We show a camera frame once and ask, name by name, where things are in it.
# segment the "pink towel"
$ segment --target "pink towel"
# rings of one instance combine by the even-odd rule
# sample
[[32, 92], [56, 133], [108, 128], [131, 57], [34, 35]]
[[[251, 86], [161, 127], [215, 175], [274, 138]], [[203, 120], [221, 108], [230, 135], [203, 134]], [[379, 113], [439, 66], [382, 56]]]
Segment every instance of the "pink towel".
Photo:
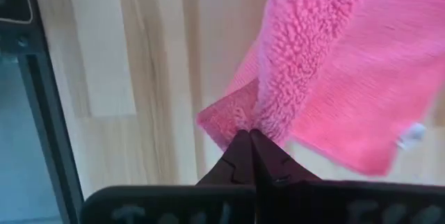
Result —
[[383, 175], [440, 89], [444, 54], [445, 0], [268, 0], [228, 95], [197, 121], [222, 149], [258, 128]]

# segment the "white tag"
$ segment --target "white tag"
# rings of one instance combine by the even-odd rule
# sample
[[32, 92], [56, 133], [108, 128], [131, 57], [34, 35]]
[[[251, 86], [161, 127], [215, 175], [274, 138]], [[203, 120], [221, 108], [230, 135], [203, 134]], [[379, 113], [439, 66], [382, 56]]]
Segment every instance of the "white tag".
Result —
[[417, 143], [422, 141], [425, 136], [426, 128], [420, 123], [414, 123], [411, 127], [400, 136], [397, 145], [403, 150], [413, 148]]

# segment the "pink microfiber cloth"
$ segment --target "pink microfiber cloth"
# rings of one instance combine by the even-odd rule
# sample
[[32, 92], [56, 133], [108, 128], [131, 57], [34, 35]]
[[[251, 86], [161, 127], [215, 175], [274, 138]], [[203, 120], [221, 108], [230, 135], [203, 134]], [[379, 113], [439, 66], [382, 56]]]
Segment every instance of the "pink microfiber cloth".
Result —
[[383, 175], [444, 78], [445, 0], [268, 0], [227, 96], [197, 121], [222, 149], [257, 128]]

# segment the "black plastic frame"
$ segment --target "black plastic frame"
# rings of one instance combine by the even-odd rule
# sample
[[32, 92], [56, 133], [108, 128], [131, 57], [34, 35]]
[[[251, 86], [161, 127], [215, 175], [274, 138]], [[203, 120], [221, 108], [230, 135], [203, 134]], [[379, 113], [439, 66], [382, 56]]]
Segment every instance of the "black plastic frame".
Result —
[[64, 223], [79, 223], [83, 194], [38, 3], [29, 1], [33, 14], [30, 23], [0, 22], [2, 41], [7, 42], [0, 47], [17, 56], [60, 216]]

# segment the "light wood surface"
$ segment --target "light wood surface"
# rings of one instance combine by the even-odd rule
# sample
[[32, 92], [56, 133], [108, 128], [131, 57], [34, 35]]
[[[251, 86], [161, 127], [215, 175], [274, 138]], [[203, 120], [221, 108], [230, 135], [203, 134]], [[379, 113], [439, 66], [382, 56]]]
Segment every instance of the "light wood surface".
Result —
[[[116, 184], [194, 184], [222, 152], [194, 115], [223, 95], [265, 0], [38, 0], [85, 196]], [[445, 99], [391, 174], [366, 178], [292, 144], [326, 179], [445, 184]]]

